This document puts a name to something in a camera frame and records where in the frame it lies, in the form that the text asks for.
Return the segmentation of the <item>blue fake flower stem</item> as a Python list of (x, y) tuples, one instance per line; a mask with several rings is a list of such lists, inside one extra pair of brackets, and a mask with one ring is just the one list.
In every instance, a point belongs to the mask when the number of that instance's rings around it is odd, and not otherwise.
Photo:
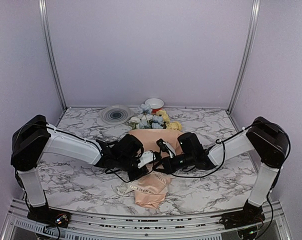
[(164, 129), (165, 121), (160, 115), (152, 114), (149, 104), (142, 103), (138, 108), (140, 122), (137, 124), (139, 129)]

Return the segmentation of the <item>peach wrapping paper sheet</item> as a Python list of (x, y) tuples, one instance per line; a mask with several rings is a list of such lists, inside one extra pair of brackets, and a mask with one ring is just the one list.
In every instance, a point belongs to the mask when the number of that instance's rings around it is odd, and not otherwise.
[[(178, 137), (183, 134), (180, 130), (135, 129), (129, 131), (129, 134), (141, 141), (145, 151), (159, 152), (160, 147), (156, 141), (163, 139), (173, 147), (177, 154), (182, 153), (178, 143)], [(134, 200), (137, 205), (157, 209), (161, 202), (165, 200), (171, 180), (172, 178), (167, 174), (153, 171), (138, 180), (128, 183), (126, 190), (134, 192)]]

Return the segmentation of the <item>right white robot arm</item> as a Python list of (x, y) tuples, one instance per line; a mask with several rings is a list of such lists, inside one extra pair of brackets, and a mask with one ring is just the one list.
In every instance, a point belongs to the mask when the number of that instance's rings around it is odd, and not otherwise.
[(258, 209), (267, 199), (279, 178), (284, 162), (291, 152), (288, 134), (278, 124), (259, 116), (253, 123), (225, 140), (217, 140), (205, 149), (195, 133), (180, 135), (182, 153), (177, 154), (163, 139), (157, 140), (159, 149), (168, 156), (162, 158), (159, 172), (173, 175), (187, 167), (204, 170), (207, 176), (217, 172), (227, 161), (248, 153), (260, 161), (257, 178), (247, 199), (248, 206), (239, 212), (238, 219), (249, 224), (258, 216)]

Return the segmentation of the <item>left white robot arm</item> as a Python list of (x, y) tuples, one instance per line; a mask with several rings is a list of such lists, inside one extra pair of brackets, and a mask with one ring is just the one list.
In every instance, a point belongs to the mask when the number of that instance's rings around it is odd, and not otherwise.
[(49, 124), (45, 116), (36, 115), (13, 134), (10, 164), (35, 208), (35, 215), (44, 223), (51, 222), (55, 215), (46, 205), (37, 171), (43, 154), (76, 159), (103, 168), (108, 174), (124, 171), (130, 181), (147, 175), (147, 165), (161, 158), (158, 152), (146, 151), (142, 142), (131, 134), (114, 142), (93, 141), (60, 130)]

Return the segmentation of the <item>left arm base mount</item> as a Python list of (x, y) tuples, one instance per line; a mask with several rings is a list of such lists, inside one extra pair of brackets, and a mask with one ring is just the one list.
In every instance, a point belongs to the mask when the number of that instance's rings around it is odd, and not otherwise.
[(27, 218), (39, 223), (49, 224), (52, 227), (58, 226), (59, 228), (67, 228), (70, 223), (70, 212), (52, 209), (47, 203), (40, 207), (28, 205), (28, 210)]

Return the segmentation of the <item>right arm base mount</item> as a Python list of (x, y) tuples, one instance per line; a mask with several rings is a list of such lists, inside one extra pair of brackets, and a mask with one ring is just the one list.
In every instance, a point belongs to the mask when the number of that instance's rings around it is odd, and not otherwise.
[(224, 228), (228, 230), (262, 223), (265, 219), (263, 208), (261, 206), (254, 206), (247, 200), (241, 210), (222, 214), (219, 223), (224, 225)]

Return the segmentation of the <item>yellow fake flower stem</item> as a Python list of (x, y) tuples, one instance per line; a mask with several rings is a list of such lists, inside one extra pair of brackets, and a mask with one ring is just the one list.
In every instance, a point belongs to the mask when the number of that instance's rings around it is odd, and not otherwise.
[(181, 131), (182, 130), (182, 125), (178, 121), (171, 121), (168, 113), (165, 110), (158, 110), (155, 113), (156, 116), (162, 117), (163, 119), (163, 128), (164, 129), (169, 129), (169, 130), (177, 130)]

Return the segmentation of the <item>white ribbon strip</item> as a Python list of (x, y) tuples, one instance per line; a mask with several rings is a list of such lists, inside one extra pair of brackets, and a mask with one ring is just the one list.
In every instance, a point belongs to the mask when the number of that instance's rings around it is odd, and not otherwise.
[(140, 192), (148, 195), (160, 195), (168, 192), (171, 178), (160, 172), (151, 172), (138, 180), (132, 182), (122, 182), (114, 188), (114, 192), (120, 196), (126, 195), (131, 191)]

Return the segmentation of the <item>white fake rose stem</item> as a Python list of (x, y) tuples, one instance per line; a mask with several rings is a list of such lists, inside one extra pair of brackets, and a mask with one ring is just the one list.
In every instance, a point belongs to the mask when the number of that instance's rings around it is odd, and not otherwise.
[(139, 125), (141, 123), (141, 119), (139, 117), (133, 116), (128, 120), (128, 125), (133, 129), (139, 129)]

